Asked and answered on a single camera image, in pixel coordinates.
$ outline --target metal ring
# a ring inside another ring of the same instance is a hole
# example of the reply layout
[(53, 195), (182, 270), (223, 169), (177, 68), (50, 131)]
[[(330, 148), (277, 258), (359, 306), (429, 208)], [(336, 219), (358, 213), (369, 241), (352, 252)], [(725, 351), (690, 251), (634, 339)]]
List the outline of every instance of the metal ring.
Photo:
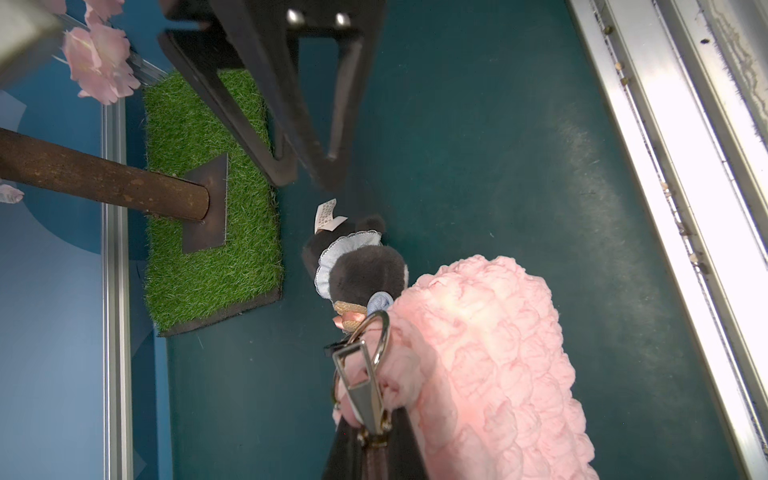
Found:
[[(376, 353), (374, 354), (371, 362), (373, 363), (373, 372), (379, 368), (379, 364), (384, 359), (386, 353), (386, 347), (389, 345), (389, 314), (384, 310), (377, 310), (366, 317), (365, 320), (360, 322), (358, 327), (347, 340), (347, 345), (352, 345), (357, 339), (366, 331), (366, 329), (378, 318), (382, 320), (382, 335), (379, 337), (379, 345), (376, 347)], [(336, 399), (336, 388), (339, 386), (339, 371), (333, 371), (333, 390), (331, 391), (331, 399), (333, 400), (334, 407), (338, 407), (339, 401)]]

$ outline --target plush toy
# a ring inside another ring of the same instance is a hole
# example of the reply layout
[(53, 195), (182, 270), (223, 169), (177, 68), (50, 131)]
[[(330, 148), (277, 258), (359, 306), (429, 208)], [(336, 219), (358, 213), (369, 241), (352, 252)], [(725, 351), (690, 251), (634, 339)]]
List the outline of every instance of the plush toy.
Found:
[(382, 245), (386, 231), (379, 215), (353, 224), (334, 217), (336, 200), (322, 204), (315, 233), (302, 259), (317, 293), (333, 304), (339, 328), (353, 331), (370, 311), (386, 310), (408, 286), (408, 266), (397, 250)]
[[(421, 275), (387, 314), (375, 371), (382, 405), (406, 408), (429, 478), (598, 480), (544, 279), (512, 258), (478, 255)], [(362, 334), (369, 356), (376, 327)], [(347, 357), (344, 370), (353, 385), (369, 378), (362, 355)], [(341, 382), (334, 397), (333, 418), (359, 427)]]

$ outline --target tag label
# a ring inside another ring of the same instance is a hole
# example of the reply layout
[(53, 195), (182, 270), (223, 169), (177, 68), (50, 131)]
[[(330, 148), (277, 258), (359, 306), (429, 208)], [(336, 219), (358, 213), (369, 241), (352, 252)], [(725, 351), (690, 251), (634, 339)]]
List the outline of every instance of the tag label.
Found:
[(315, 233), (321, 230), (328, 230), (333, 232), (339, 225), (341, 225), (346, 217), (333, 218), (333, 209), (336, 207), (336, 199), (328, 200), (324, 204), (317, 207), (317, 213), (315, 214)]

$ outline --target green grass mat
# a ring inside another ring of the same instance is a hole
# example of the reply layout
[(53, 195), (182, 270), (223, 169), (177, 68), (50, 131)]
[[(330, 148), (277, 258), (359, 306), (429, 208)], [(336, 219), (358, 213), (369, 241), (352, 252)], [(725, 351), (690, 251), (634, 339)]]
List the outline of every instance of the green grass mat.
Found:
[[(266, 105), (247, 71), (220, 77), (265, 142)], [(182, 177), (230, 155), (227, 244), (185, 255), (181, 222), (150, 218), (147, 308), (164, 332), (280, 286), (283, 278), (273, 189), (232, 135), (178, 72), (144, 92), (147, 169)]]

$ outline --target teal floor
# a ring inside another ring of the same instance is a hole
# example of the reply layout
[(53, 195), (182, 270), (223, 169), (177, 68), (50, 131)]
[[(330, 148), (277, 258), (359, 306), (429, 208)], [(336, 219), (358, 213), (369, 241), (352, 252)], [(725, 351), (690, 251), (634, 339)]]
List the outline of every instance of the teal floor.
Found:
[[(390, 2), (338, 214), (380, 213), (412, 280), (480, 253), (543, 276), (603, 479), (737, 478), (665, 266), (563, 0)], [(333, 45), (303, 45), (328, 131)], [(318, 478), (339, 333), (300, 248), (330, 198), (278, 193), (284, 298), (168, 342), (174, 475)]]

